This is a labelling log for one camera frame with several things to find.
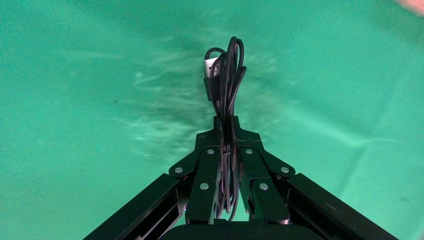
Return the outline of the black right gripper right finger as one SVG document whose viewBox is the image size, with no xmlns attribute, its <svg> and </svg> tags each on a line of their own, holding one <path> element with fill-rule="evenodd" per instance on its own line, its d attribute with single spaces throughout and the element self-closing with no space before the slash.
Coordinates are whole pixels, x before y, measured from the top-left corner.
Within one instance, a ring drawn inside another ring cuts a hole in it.
<svg viewBox="0 0 424 240">
<path fill-rule="evenodd" d="M 261 240 L 392 240 L 394 236 L 288 163 L 233 118 L 240 190 Z"/>
</svg>

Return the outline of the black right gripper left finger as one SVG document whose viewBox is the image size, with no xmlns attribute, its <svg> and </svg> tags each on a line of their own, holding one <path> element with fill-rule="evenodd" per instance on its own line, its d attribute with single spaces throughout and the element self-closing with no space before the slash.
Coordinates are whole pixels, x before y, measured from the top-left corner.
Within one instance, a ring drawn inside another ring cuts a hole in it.
<svg viewBox="0 0 424 240">
<path fill-rule="evenodd" d="M 87 240 L 194 240 L 213 224 L 221 162 L 221 122 L 196 136 L 194 150 L 89 233 Z"/>
</svg>

